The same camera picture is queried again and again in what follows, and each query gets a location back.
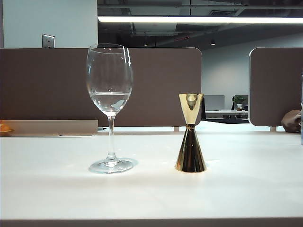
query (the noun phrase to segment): light switch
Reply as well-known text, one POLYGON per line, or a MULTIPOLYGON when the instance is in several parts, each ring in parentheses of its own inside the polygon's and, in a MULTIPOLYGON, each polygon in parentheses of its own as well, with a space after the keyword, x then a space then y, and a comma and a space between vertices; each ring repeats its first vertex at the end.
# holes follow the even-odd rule
POLYGON ((55 36, 42 34, 42 48, 55 48, 55 36))

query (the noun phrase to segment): glass stem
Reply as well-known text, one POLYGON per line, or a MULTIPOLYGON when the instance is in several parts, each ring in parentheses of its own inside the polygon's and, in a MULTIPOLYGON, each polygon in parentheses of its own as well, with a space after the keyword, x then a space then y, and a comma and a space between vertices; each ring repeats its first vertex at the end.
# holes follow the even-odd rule
POLYGON ((109 147, 107 160, 117 161, 115 155, 115 143, 114 143, 114 120, 115 117, 108 117, 108 125, 109 125, 109 147))

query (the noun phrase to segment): brown partition panel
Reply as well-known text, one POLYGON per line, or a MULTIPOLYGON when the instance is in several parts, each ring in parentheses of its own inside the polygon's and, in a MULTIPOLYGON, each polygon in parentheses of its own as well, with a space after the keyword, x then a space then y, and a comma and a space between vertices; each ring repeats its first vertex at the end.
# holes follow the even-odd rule
POLYGON ((256 48, 250 54, 250 122, 280 126, 301 109, 303 48, 256 48))
MULTIPOLYGON (((179 93, 201 92, 196 48, 130 48, 134 88, 116 126, 185 124, 179 93)), ((107 118, 86 90, 87 49, 1 49, 0 118, 6 120, 107 118)))

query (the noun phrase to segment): brass jigger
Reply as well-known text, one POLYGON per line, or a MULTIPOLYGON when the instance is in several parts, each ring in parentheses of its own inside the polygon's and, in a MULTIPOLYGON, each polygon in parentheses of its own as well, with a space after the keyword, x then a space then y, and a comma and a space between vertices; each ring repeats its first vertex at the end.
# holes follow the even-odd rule
POLYGON ((203 94, 180 94, 179 98, 186 122, 186 131, 175 168, 183 172, 203 172, 206 170, 206 165, 195 131, 203 94))

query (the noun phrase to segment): white table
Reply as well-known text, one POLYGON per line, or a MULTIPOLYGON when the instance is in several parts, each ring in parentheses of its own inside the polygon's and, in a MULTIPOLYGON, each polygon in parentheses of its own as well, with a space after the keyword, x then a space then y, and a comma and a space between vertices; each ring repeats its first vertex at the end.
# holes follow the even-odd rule
POLYGON ((205 113, 207 114, 228 114, 228 115, 235 115, 235 114, 248 114, 248 111, 242 110, 206 110, 205 113))
POLYGON ((88 171, 106 155, 106 132, 1 138, 1 227, 303 226, 299 134, 196 129, 208 166, 198 174, 174 169, 182 131, 117 132, 118 156, 138 164, 113 175, 88 171))

